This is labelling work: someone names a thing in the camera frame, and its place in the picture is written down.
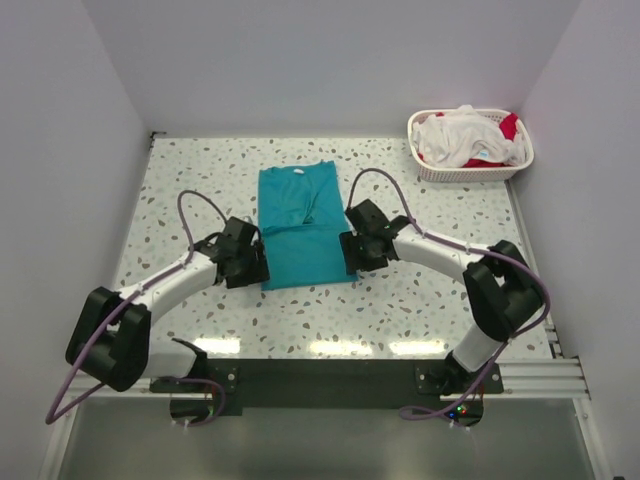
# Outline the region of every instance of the terrazzo table surface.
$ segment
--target terrazzo table surface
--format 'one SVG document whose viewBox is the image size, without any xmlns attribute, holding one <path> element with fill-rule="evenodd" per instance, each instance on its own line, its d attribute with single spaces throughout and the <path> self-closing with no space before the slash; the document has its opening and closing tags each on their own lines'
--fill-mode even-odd
<svg viewBox="0 0 640 480">
<path fill-rule="evenodd" d="M 157 139 L 140 191 L 117 287 L 148 277 L 186 250 L 176 196 L 195 189 L 227 215 L 257 223 L 260 169 L 334 160 L 343 203 L 363 168 L 387 170 L 423 227 L 471 242 L 521 246 L 502 182 L 421 181 L 406 140 L 398 138 Z M 401 214 L 390 183 L 377 174 L 358 184 L 354 205 L 371 198 L 391 218 Z M 185 197 L 196 240 L 222 229 L 213 209 Z M 182 338 L 210 356 L 240 358 L 443 358 L 473 319 L 463 285 L 419 265 L 392 262 L 356 283 L 262 292 L 259 285 L 210 287 L 165 315 L 152 338 Z M 551 358 L 544 327 L 516 339 L 510 359 Z"/>
</svg>

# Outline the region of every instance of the white cloth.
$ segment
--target white cloth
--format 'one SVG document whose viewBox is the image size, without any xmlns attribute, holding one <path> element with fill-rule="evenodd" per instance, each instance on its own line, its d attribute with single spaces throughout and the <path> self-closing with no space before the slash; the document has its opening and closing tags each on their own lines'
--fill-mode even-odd
<svg viewBox="0 0 640 480">
<path fill-rule="evenodd" d="M 460 168 L 472 158 L 509 165 L 522 165 L 526 160 L 522 134 L 507 140 L 497 123 L 471 105 L 414 123 L 411 140 L 424 161 L 438 168 Z"/>
</svg>

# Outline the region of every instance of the teal shirt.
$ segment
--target teal shirt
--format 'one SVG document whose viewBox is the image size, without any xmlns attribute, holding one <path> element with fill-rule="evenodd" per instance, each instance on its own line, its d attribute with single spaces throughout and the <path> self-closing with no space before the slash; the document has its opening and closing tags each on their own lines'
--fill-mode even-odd
<svg viewBox="0 0 640 480">
<path fill-rule="evenodd" d="M 335 163 L 261 170 L 258 226 L 271 276 L 263 290 L 357 280 L 346 273 L 338 237 L 349 225 Z"/>
</svg>

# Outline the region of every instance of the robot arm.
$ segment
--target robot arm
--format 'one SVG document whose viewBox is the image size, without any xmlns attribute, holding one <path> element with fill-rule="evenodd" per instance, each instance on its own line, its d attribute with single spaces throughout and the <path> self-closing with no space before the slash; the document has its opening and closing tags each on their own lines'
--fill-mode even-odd
<svg viewBox="0 0 640 480">
<path fill-rule="evenodd" d="M 348 272 L 372 271 L 386 267 L 389 260 L 399 260 L 424 265 L 466 286 L 475 322 L 447 355 L 444 366 L 429 372 L 429 381 L 445 395 L 468 382 L 543 306 L 543 292 L 531 277 L 511 264 L 473 253 L 493 251 L 526 265 L 510 242 L 486 246 L 465 245 L 441 234 L 425 238 L 407 217 L 389 221 L 370 200 L 347 209 L 346 215 L 355 229 L 340 235 Z"/>
<path fill-rule="evenodd" d="M 81 370 L 116 391 L 127 390 L 140 378 L 188 376 L 201 352 L 183 341 L 150 342 L 153 325 L 180 302 L 211 285 L 226 281 L 227 288 L 237 288 L 268 279 L 257 227 L 231 217 L 222 232 L 197 242 L 192 253 L 185 253 L 152 277 L 120 291 L 100 287 L 91 292 L 65 358 L 73 364 L 107 315 L 139 292 L 89 349 Z"/>
</svg>

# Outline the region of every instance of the laundry basket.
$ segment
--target laundry basket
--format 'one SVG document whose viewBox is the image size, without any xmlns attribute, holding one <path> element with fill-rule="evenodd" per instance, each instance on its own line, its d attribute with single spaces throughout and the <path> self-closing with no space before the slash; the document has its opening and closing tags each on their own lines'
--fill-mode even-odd
<svg viewBox="0 0 640 480">
<path fill-rule="evenodd" d="M 440 109 L 440 110 L 422 110 L 414 113 L 409 119 L 407 124 L 407 134 L 409 135 L 409 145 L 411 147 L 411 154 L 415 159 L 420 169 L 420 177 L 424 178 L 428 182 L 495 182 L 504 181 L 515 175 L 516 172 L 524 170 L 533 162 L 533 146 L 531 145 L 531 138 L 529 138 L 529 132 L 524 127 L 524 124 L 520 119 L 516 122 L 516 129 L 519 133 L 522 133 L 524 140 L 524 152 L 525 163 L 514 167 L 496 167 L 496 168 L 437 168 L 427 165 L 418 156 L 416 146 L 411 140 L 413 136 L 413 124 L 418 122 L 424 122 L 428 116 L 435 115 L 436 113 L 452 112 L 453 109 Z M 496 124 L 500 124 L 510 112 L 505 110 L 495 109 L 476 109 L 480 115 L 487 117 Z"/>
</svg>

